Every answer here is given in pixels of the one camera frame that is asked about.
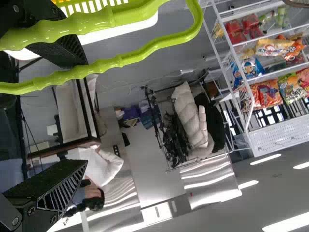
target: orange chip bag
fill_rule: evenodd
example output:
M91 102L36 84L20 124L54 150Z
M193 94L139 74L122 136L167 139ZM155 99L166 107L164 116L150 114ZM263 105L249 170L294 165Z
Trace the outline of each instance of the orange chip bag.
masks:
M280 105L283 100L278 89L278 79L269 80L257 84L259 99L263 108Z
M250 85L250 89L252 91L252 94L254 96L254 108L261 107L260 99L259 99L259 92L258 92L258 84ZM235 92L242 92L241 94L248 94L247 89L240 86L239 88L234 90ZM250 106L252 104L251 98L245 98L244 101L241 101L241 110L242 112L248 112L250 109Z
M299 55L299 53L304 50L306 46L303 45L301 38L298 38L292 46L288 47L285 51L282 53L282 57L288 61L292 59L293 57L296 57Z
M250 89L251 89L253 96L254 96L254 107L260 107L261 106L261 102L260 102L260 98L259 98L259 91L258 91L257 87L258 87L258 84L250 86Z
M293 44L294 41L287 39L259 39L255 47L255 54L259 56L279 56Z

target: white shelf unit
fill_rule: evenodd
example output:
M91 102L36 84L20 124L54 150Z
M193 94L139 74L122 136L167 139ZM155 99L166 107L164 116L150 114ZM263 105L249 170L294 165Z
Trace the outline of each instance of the white shelf unit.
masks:
M218 90L220 95L217 97L218 99L221 99L220 101L225 101L231 99L233 101L233 104L237 110L238 117L242 123L242 126L244 128L244 134L247 136L248 143L252 149L253 155L255 157L268 154L270 152L277 151L279 149L283 149L286 147L293 146L297 144L297 142L306 142L309 141L309 136L303 136L304 131L303 130L294 130L293 136L290 136L290 142L286 142L283 145L276 145L280 144L280 141L282 140L282 130L287 130L287 126L283 126L282 122L273 124L271 126L259 128L258 130L249 131L249 124L251 123L251 118L253 115L253 108L254 108L254 97L253 93L250 89L250 84L254 83L260 83L266 80L278 78L279 76L285 75L287 73L295 72L297 70L300 70L302 68L308 67L309 62L307 60L307 52L306 49L303 51L303 54L305 56L305 62L302 64L298 64L295 66L291 66L276 72L267 73L262 76L259 76L257 78L248 79L246 78L244 72L242 69L239 69L240 74L243 79L243 84L237 89L232 89L231 82L234 82L234 76L232 74L232 68L231 65L235 63L238 67L241 67L242 59L241 54L243 51L247 50L248 48L254 48L257 41L261 38L276 38L279 34L283 34L285 36L294 35L297 33L302 32L304 39L303 43L304 45L309 45L309 20L306 21L306 19L299 18L299 14L302 11L307 11L309 14L309 10L303 9L303 8L292 8L284 4L281 0L263 0L259 1L253 4L245 5L238 7L236 9L219 12L216 2L214 0L209 1L213 7L213 10L216 14L216 21L214 24L211 22L206 22L205 19L207 19L204 16L204 28L208 34L209 40L211 42L211 45L214 49L215 55L219 61L220 65L220 71L222 72L222 75L227 83L227 89L224 89L224 94L222 93L222 89L220 89L218 86ZM273 25L268 25L267 28L267 35L247 40L245 42L232 44L228 33L225 29L225 23L233 20L233 19L241 19L246 15L250 14L256 14L257 16L261 16L267 12L270 12L271 10L275 10L280 6L286 7L287 16L284 20L285 22L285 28L276 28ZM218 27L221 27L223 30L224 36L218 37L216 36L216 31L218 30ZM221 46L222 43L227 43L229 46L229 51L227 55L224 58L221 58L218 53L218 48ZM279 57L261 57L259 56L259 59L261 58L262 65L265 64L271 64L275 63L276 59L279 59ZM303 123L305 123L305 119L307 119L308 116L302 116L300 118L292 118L287 121L284 121L284 125L291 125L293 127L294 124L299 123L301 120ZM266 143L265 141L262 141L264 138L268 138L265 136L265 134L271 132L271 145L270 143ZM288 141L287 135L288 132L285 134L285 140Z

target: ceiling light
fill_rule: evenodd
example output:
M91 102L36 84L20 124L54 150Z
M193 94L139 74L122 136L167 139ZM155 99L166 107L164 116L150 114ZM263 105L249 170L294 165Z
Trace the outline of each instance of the ceiling light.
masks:
M264 232L288 232L309 225L309 212L262 228Z
M257 180L251 180L251 181L238 185L238 189L244 189L252 185L256 185L257 183L259 183Z
M294 169L303 169L303 168L307 168L309 167L309 162L306 162L306 163L302 163L302 164L299 164L295 167L293 167Z
M276 155L268 156L268 157L266 157L264 159L260 159L260 160L254 161L254 162L250 163L250 165L256 165L258 163L263 163L265 161L268 161L268 160L271 160L271 159L275 159L275 158L280 157L280 156L281 156L281 154L276 154Z

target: snack bag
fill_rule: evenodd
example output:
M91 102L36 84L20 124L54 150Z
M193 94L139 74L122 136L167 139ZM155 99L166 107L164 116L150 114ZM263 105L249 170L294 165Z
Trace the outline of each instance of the snack bag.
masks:
M265 70L262 67L259 60L253 57L245 59L241 64L241 68L245 73L247 79L261 76L265 73ZM232 70L233 70L233 76L235 77L234 89L236 89L238 86L242 84L243 80L236 63L232 64Z
M274 79L257 84L259 99L263 108L269 108L283 103L277 82L278 79Z
M254 84L254 85L250 85L250 89L252 91L252 94L254 96L254 109L255 108L260 108L261 107L261 102L259 99L259 92L257 89L258 85ZM246 88L242 88L241 89L241 94L247 94L247 89ZM242 112L248 112L251 106L251 98L245 98L243 101L240 102L240 106L241 106L241 110Z
M261 76L265 73L263 66L257 58L249 58L244 60L241 67L247 79Z
M305 62L305 58L303 54L299 53L299 55L296 57L294 56L290 57L289 60L287 60L285 63L287 67L290 67L290 66L294 66L294 65L301 64L304 62Z
M217 37L224 36L223 29L221 28L219 23L216 23L216 25L213 28L212 38L216 39Z
M242 31L242 27L237 20L231 20L227 22L225 28L229 35L234 34L238 31Z
M260 39L256 44L255 54L259 56L279 56L293 43L294 41L285 39Z
M250 89L254 96L254 107L261 107L261 101L259 98L258 84L250 85Z
M294 57L298 56L299 53L304 50L306 46L303 45L302 39L297 38L295 42L289 46L286 50L283 51L282 57L288 61L290 59L293 59Z
M243 79L235 62L232 64L232 73L235 78L233 89L236 89L243 83Z
M309 68L304 68L296 72L297 83L301 86L309 96Z
M247 41L245 35L242 32L236 32L228 35L232 44L238 44L244 41Z
M306 80L304 78L306 72L307 71L305 70L300 70L298 71L298 75L293 72L278 78L278 87L280 93L287 104L291 104L294 101L297 101L308 95L304 89L306 88Z
M259 38L264 35L258 27L249 29L249 34L251 39Z
M257 27L259 24L259 19L255 14L250 14L242 19L242 25L245 30L245 34L248 33L249 29L252 27Z

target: white wire shelf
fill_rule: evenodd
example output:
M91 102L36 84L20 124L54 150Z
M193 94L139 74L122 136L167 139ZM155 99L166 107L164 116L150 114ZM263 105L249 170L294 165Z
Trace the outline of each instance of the white wire shelf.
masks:
M255 39L250 39L249 36L246 36L246 41L240 42L240 43L235 43L233 44L234 47L239 47L243 46L241 50L248 49L250 48L251 42L255 42L259 39L262 38L268 38L268 37L276 37L279 34L284 34L286 36L290 36L295 33L300 33L301 31L307 30L309 27L309 20L306 18L299 18L299 14L304 11L308 12L309 10L304 9L304 8L294 8L294 7L289 7L284 4L283 1L281 0L264 0L264 1L259 1L254 4L250 4L247 6L242 6L236 9L228 10L225 12L220 13L220 17L222 22L226 23L230 20L237 19L239 23L241 24L241 19L250 14L256 14L258 17L265 15L266 13L276 10L280 6L285 6L286 7L286 15L284 19L284 23L287 25L285 28L279 28L276 24L276 21L271 20L270 22L266 23L263 25L260 30L266 30L267 35L255 38ZM223 30L220 30L220 24L218 22L218 19L216 23L213 25L213 29L211 31L211 36L214 40L215 44L227 42L226 37L223 35Z
M209 25L207 25L206 22L204 22L203 24L209 36L211 45L215 51L216 57L219 61L225 81L228 85L228 92L221 94L217 97L217 99L220 99L220 101L223 101L224 99L232 100L238 113L237 117L240 119L240 122L244 128L244 134L246 134L249 138L248 143L253 149L254 156L257 157L267 154L269 152L295 145L297 143L309 141L309 137L307 135L309 134L309 126L307 127L307 123L305 122L308 121L309 116L302 116L300 120L298 120L298 118L296 117L285 121L284 124L277 123L261 129L254 129L254 131L249 131L249 124L251 123L253 108L255 104L254 96L249 85L263 82L269 79L275 79L287 73L292 73L302 68L309 67L309 62L307 59L307 55L309 54L309 20L307 17L309 15L309 9L291 8L286 6L286 14L284 18L283 28L279 28L277 26L276 20L274 19L273 22L268 22L266 23L267 25L265 24L263 25L264 27L261 28L261 30L267 31L267 34L265 36L256 39L249 39L247 37L247 40L244 42L232 44L225 28L226 22L237 19L241 23L240 19L250 14L257 14L257 16L262 16L270 11L277 10L277 8L280 6L285 6L283 1L263 0L224 12L218 11L214 0L211 0L211 4L217 16L216 22L214 25L210 25L211 22L208 22ZM307 45L307 48L302 51L302 54L305 57L305 61L303 63L296 64L294 66L290 66L272 73L266 73L252 79L247 79L243 70L240 68L239 71L243 79L243 84L239 86L236 90L232 89L232 84L234 83L235 79L232 74L232 64L235 64L238 67L241 66L243 61L242 59L244 57L244 51L255 48L257 41L261 38L276 38L279 34L283 34L284 36L289 37L300 32L302 32L304 36L303 44ZM222 43L227 43L230 49L223 59L221 58L222 56L218 53L217 50L217 48L222 50ZM278 61L284 61L284 59L281 57L255 57L259 59L263 67L266 65L275 64ZM300 122L302 122L303 125L306 125L305 127L306 130L308 129L308 132L304 131L305 129L301 129ZM288 135L288 133L285 133L285 131L289 131L291 133L294 133L295 135ZM277 142L267 143L267 139L277 140Z
M281 0L262 0L228 11L220 12L219 14L222 21L225 23L230 20L240 19L250 14L263 15L264 13L267 13L269 9L277 8L282 5L284 5L284 2Z
M309 114L249 132L254 156L262 156L309 141Z

